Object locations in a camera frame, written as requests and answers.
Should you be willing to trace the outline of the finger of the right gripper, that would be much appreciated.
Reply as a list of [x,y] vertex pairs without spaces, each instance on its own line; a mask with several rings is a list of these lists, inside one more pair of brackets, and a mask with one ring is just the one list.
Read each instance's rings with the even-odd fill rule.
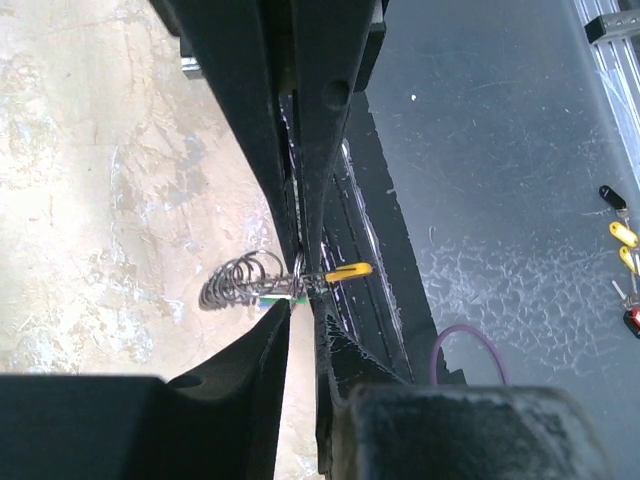
[[286,260],[299,247],[286,130],[261,1],[153,1],[198,62],[267,200]]
[[294,141],[306,269],[320,267],[323,210],[369,33],[381,1],[292,3],[296,89]]

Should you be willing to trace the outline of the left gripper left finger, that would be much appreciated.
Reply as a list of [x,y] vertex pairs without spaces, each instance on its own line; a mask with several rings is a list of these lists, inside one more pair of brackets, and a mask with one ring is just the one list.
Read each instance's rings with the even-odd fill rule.
[[270,479],[290,307],[170,380],[5,375],[5,479]]

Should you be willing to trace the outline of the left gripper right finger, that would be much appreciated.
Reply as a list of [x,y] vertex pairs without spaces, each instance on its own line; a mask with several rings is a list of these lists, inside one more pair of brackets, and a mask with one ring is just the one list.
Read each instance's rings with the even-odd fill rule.
[[564,391],[408,384],[311,302],[318,471],[327,479],[611,479],[593,426]]

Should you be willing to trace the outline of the keyring yellow clip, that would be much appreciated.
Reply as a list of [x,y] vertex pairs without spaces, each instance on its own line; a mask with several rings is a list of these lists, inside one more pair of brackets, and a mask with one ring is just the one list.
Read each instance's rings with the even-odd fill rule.
[[312,291],[323,291],[345,281],[371,275],[367,262],[356,262],[329,271],[306,273],[304,256],[299,253],[293,270],[273,252],[258,249],[233,258],[215,269],[204,282],[198,297],[202,311],[235,306],[267,305],[279,300],[298,304]]

